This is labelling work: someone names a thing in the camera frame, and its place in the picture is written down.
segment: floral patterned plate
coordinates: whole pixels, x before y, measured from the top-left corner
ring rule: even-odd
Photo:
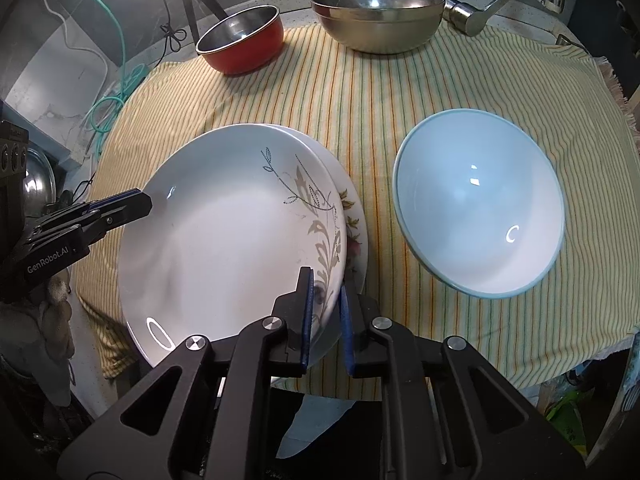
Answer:
[[[346,264],[342,200],[318,156],[264,124],[233,124],[175,152],[146,184],[153,209],[128,224],[118,287],[129,331],[157,365],[193,334],[216,340],[268,316],[314,270],[312,345]]]
[[[340,192],[342,209],[344,210],[344,220],[347,226],[347,268],[353,271],[356,290],[362,292],[364,279],[367,275],[369,243],[367,240],[367,224],[364,219],[364,209],[362,208],[362,202],[360,202],[360,197],[356,192],[353,182],[340,164],[340,161],[317,140],[287,126],[280,126],[279,124],[271,124],[271,126],[289,132],[310,147],[320,161],[322,161],[329,171],[331,178],[334,180],[335,187],[337,187],[338,192]],[[324,327],[324,330],[311,349],[310,362],[314,364],[319,361],[338,341],[339,337],[340,313],[337,308],[334,308],[329,323]]]

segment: blue bowl rim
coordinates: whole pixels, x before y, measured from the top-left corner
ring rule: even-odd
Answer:
[[[558,195],[560,196],[560,202],[561,202],[561,206],[562,206],[561,207],[562,229],[560,231],[560,235],[559,235],[559,238],[558,238],[558,243],[556,245],[556,250],[554,251],[554,255],[549,260],[549,263],[546,265],[545,269],[537,277],[535,277],[535,279],[533,279],[531,282],[527,283],[527,285],[521,286],[520,288],[517,288],[515,290],[510,290],[510,291],[502,292],[502,293],[498,293],[498,294],[490,294],[490,293],[487,293],[487,292],[481,292],[479,290],[473,290],[473,289],[468,288],[468,287],[466,287],[464,285],[461,285],[459,283],[454,282],[452,279],[448,278],[442,272],[440,272],[429,261],[429,259],[426,257],[426,255],[418,248],[418,245],[415,242],[414,238],[411,236],[411,233],[409,232],[409,229],[408,229],[406,223],[404,222],[404,218],[402,216],[402,210],[400,208],[400,199],[398,198],[398,168],[400,166],[400,160],[402,159],[402,153],[404,152],[405,147],[407,146],[407,144],[409,143],[409,141],[413,137],[413,135],[427,121],[430,121],[433,118],[439,117],[439,116],[444,115],[444,114],[452,114],[452,113],[454,114],[454,113],[460,113],[460,112],[462,112],[462,113],[472,112],[472,113],[478,113],[478,114],[493,116],[494,118],[498,118],[501,121],[503,121],[505,123],[508,123],[511,126],[514,126],[542,154],[543,158],[546,160],[546,163],[548,164],[549,169],[552,171],[553,175],[556,177],[556,189],[558,191]],[[529,137],[524,132],[524,130],[522,128],[520,128],[517,124],[514,124],[511,121],[508,121],[507,119],[505,119],[504,117],[500,117],[499,115],[492,114],[491,112],[487,112],[485,110],[477,110],[476,108],[451,108],[449,110],[443,110],[441,112],[437,112],[436,114],[430,115],[429,117],[426,117],[423,120],[421,120],[418,124],[416,124],[411,129],[411,131],[409,131],[407,136],[402,141],[402,144],[400,145],[400,149],[398,150],[398,154],[396,155],[396,161],[394,163],[393,181],[392,181],[392,193],[393,193],[393,197],[394,197],[394,209],[396,211],[396,218],[398,218],[398,223],[400,224],[400,230],[402,231],[402,235],[404,236],[404,239],[407,241],[407,243],[409,245],[409,248],[411,249],[411,251],[415,255],[415,257],[418,258],[418,260],[420,260],[420,263],[422,263],[428,269],[429,272],[431,272],[432,274],[437,276],[437,278],[441,282],[445,283],[446,285],[450,285],[453,288],[459,290],[460,292],[464,292],[465,294],[468,294],[470,296],[474,296],[476,298],[483,298],[483,299],[487,299],[487,300],[503,300],[505,298],[512,298],[513,296],[517,296],[517,295],[529,290],[530,288],[534,287],[535,285],[537,285],[542,280],[542,278],[544,278],[546,276],[546,274],[551,270],[551,267],[553,267],[553,265],[555,264],[556,260],[558,259],[558,254],[560,253],[560,249],[562,247],[562,241],[564,240],[564,231],[565,231],[564,193],[562,193],[562,189],[560,187],[560,182],[558,180],[558,174],[556,173],[556,170],[554,169],[553,165],[551,164],[551,161],[549,160],[548,156],[546,156],[545,152],[542,151],[542,149],[538,146],[536,141],[533,140],[531,137]]]

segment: white plate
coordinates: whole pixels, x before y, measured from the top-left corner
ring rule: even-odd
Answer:
[[[315,278],[312,345],[328,323],[346,262],[337,189],[301,141],[263,124],[203,134],[174,153],[146,184],[148,217],[128,224],[118,263],[131,335],[157,365],[201,333],[237,334]]]
[[[362,202],[360,202],[360,197],[356,192],[353,182],[340,164],[340,161],[317,140],[287,126],[281,126],[280,124],[271,124],[271,126],[289,132],[304,142],[313,150],[329,171],[335,187],[337,187],[338,192],[340,192],[342,208],[344,209],[344,220],[347,225],[347,268],[353,271],[353,281],[355,282],[356,290],[362,292],[364,289],[364,280],[367,275],[369,241],[367,238],[367,223],[364,218],[364,209],[362,208]],[[318,337],[318,340],[311,350],[309,362],[311,364],[318,362],[339,338],[340,313],[337,308],[334,308],[329,323],[324,327],[322,334]]]
[[[443,282],[508,298],[539,282],[564,235],[556,172],[537,144],[497,115],[446,110],[402,142],[396,215],[416,257]]]

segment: triangular cutout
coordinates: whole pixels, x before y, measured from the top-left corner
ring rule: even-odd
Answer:
[[[502,433],[524,422],[525,415],[504,396],[502,389],[483,370],[470,368],[469,376],[478,394],[487,428],[491,433]]]
[[[121,422],[125,426],[149,436],[158,434],[181,374],[181,368],[177,366],[169,368],[136,402],[122,413]]]

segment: light blue bowl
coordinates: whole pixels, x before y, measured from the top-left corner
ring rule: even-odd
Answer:
[[[564,199],[551,163],[519,127],[482,110],[446,110],[411,130],[393,196],[415,256],[472,296],[528,290],[562,245]]]

